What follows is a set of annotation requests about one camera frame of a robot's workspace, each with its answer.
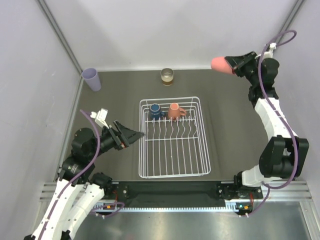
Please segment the pink plastic tumbler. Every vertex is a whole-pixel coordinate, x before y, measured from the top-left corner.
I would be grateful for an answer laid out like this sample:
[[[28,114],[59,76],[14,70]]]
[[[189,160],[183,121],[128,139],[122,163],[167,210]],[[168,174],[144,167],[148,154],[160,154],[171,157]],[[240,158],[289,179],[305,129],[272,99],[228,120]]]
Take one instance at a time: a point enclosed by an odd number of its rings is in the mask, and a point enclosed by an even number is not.
[[[225,61],[223,56],[214,57],[211,60],[210,66],[213,70],[215,70],[217,72],[229,74],[228,73],[229,67],[228,67],[227,62]]]

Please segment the dark blue ceramic mug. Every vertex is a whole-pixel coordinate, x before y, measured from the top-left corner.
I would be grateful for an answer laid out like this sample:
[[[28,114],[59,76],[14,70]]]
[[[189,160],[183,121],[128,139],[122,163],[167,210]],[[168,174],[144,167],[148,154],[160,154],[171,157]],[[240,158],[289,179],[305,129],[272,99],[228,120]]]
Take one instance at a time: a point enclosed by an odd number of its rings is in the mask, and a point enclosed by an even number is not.
[[[159,104],[154,103],[149,107],[149,118],[151,120],[158,121],[161,118],[164,118],[166,113],[162,111],[162,108]]]

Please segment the terracotta ceramic mug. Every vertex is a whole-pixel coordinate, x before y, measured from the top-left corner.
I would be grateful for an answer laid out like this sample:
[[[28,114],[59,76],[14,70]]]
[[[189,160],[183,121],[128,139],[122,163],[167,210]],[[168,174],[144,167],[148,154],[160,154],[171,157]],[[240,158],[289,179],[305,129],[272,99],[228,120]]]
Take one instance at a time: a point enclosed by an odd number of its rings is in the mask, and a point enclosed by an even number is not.
[[[168,108],[168,118],[176,121],[180,117],[185,117],[187,115],[187,111],[180,107],[180,105],[176,102],[171,103]]]

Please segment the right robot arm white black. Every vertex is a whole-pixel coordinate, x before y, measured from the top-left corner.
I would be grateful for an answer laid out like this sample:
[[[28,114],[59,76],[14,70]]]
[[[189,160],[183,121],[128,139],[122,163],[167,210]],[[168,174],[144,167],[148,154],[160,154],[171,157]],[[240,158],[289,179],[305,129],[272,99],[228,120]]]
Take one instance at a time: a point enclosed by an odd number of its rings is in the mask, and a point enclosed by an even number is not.
[[[252,188],[289,179],[292,174],[299,177],[309,142],[292,130],[280,108],[279,97],[273,86],[280,66],[277,60],[270,57],[261,60],[254,51],[242,56],[226,56],[224,59],[233,74],[250,82],[248,99],[259,115],[268,138],[258,165],[234,177],[237,183],[233,185],[233,192],[243,199],[252,192]]]

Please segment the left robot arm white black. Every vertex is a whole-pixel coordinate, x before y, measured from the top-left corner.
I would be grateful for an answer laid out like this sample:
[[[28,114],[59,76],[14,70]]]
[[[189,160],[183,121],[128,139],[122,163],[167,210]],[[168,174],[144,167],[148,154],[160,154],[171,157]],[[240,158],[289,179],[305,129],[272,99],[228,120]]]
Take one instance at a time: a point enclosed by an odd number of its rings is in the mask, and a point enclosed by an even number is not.
[[[113,123],[103,126],[101,133],[96,126],[76,131],[49,206],[26,240],[72,240],[96,203],[113,194],[112,178],[93,173],[97,157],[111,149],[123,150],[145,135],[117,120]]]

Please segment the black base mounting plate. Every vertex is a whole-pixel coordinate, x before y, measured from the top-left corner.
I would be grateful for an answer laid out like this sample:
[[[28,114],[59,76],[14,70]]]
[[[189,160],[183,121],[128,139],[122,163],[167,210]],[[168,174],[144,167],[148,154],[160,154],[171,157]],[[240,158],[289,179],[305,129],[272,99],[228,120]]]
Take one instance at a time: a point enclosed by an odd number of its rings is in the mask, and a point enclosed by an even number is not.
[[[263,198],[260,187],[239,187],[232,181],[113,181],[107,198],[115,191],[118,200],[127,206],[173,207],[213,206],[225,200],[254,200]]]

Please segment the lilac plastic tumbler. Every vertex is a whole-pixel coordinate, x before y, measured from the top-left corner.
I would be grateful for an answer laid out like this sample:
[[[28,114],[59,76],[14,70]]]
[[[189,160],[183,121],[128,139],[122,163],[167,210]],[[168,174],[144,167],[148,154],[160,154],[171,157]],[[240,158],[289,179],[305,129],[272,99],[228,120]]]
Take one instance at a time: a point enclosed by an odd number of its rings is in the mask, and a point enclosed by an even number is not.
[[[98,71],[95,68],[86,68],[81,75],[92,91],[97,92],[102,88]]]

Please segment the glass cup with brown band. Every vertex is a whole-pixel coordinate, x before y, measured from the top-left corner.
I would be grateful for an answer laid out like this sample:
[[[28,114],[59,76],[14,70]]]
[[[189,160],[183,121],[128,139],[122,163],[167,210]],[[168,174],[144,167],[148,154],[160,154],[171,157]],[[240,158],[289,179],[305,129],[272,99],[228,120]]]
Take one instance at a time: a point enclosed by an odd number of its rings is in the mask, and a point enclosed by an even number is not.
[[[160,71],[161,81],[165,86],[170,86],[174,81],[174,71],[171,68],[164,68]]]

